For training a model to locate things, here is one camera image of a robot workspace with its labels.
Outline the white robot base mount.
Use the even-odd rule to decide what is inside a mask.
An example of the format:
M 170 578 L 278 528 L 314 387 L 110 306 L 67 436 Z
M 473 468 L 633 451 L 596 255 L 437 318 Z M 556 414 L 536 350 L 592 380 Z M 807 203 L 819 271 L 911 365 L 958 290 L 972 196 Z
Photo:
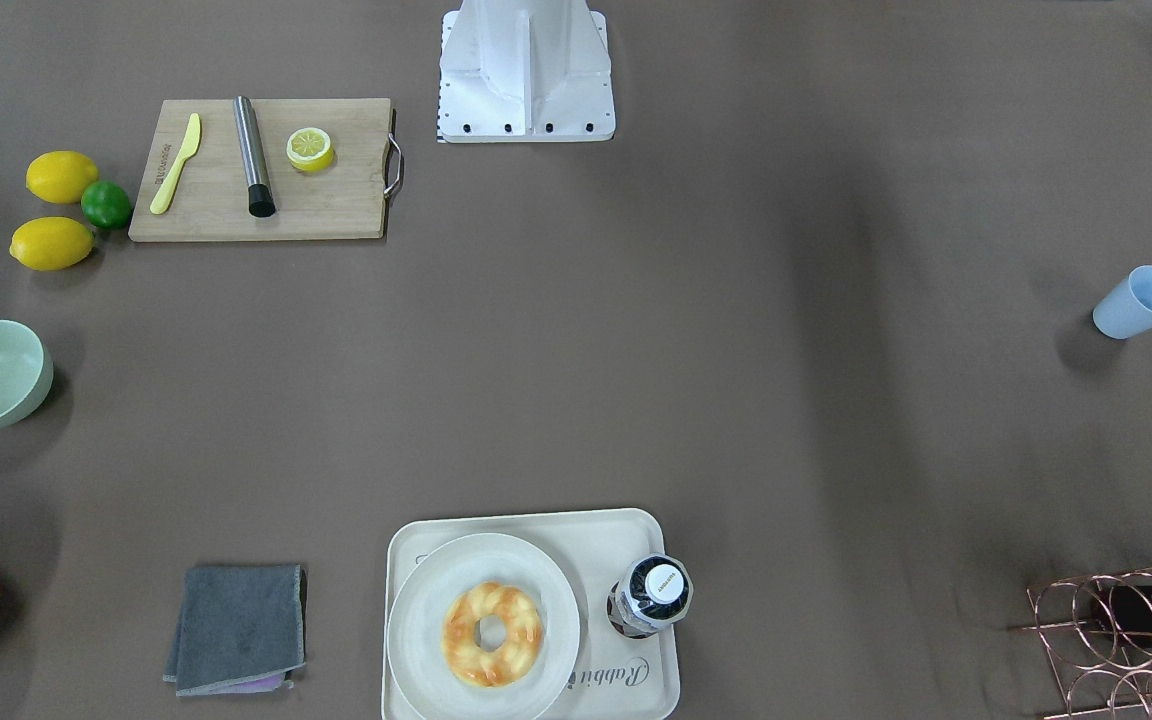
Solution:
M 438 141 L 614 137 L 607 18 L 585 1 L 465 1 L 440 28 Z

